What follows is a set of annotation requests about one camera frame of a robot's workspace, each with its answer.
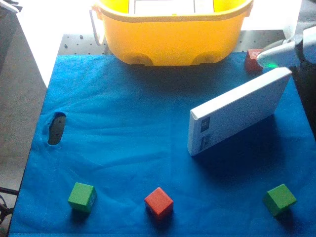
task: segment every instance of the bin handle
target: bin handle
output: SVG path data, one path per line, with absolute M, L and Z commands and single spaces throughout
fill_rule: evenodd
M 91 18 L 91 23 L 92 23 L 92 28 L 93 28 L 94 39 L 97 45 L 102 45 L 104 41 L 104 37 L 105 37 L 105 30 L 104 30 L 104 27 L 102 27 L 102 29 L 101 27 L 99 27 L 97 30 L 97 27 L 95 24 L 97 21 L 102 22 L 102 20 L 98 19 L 98 13 L 100 14 L 99 9 L 96 7 L 92 7 L 89 10 L 89 13 L 90 13 L 90 18 Z

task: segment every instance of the bin rim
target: bin rim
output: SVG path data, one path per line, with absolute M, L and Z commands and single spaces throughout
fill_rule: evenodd
M 142 22 L 179 22 L 179 21 L 220 21 L 226 20 L 238 16 L 244 12 L 250 12 L 253 6 L 253 0 L 245 0 L 245 2 L 235 8 L 214 12 L 211 14 L 188 14 L 188 15 L 132 15 L 128 13 L 121 13 L 114 11 L 105 6 L 100 0 L 95 2 L 92 9 L 96 12 L 102 13 L 107 17 L 114 20 L 130 23 L 142 23 Z

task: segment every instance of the yellow bin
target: yellow bin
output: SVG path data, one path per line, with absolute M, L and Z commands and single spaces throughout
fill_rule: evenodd
M 98 44 L 128 64 L 184 66 L 216 63 L 234 49 L 253 0 L 213 0 L 214 13 L 132 15 L 128 0 L 101 0 L 90 11 Z M 96 27 L 96 17 L 103 26 Z

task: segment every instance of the blue cloth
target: blue cloth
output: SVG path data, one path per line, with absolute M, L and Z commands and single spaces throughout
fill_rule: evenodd
M 10 236 L 315 236 L 316 144 L 292 79 L 274 116 L 189 156 L 190 109 L 260 75 L 244 59 L 155 68 L 58 57 Z M 56 112 L 66 126 L 51 146 Z M 75 182 L 96 189 L 89 216 L 67 203 Z M 262 197 L 282 183 L 298 202 L 275 219 Z M 160 224 L 144 205 L 158 186 L 174 200 Z

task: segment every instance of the cube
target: cube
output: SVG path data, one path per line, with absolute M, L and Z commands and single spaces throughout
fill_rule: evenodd
M 263 203 L 273 216 L 277 216 L 296 203 L 295 196 L 287 188 L 285 184 L 281 184 L 266 193 Z
M 245 68 L 249 72 L 261 71 L 262 67 L 257 63 L 257 56 L 262 51 L 262 49 L 250 49 L 247 51 L 245 59 Z
M 93 186 L 75 183 L 68 203 L 75 210 L 90 213 L 96 197 L 97 193 Z
M 158 187 L 145 198 L 145 205 L 157 221 L 161 221 L 173 209 L 173 200 Z

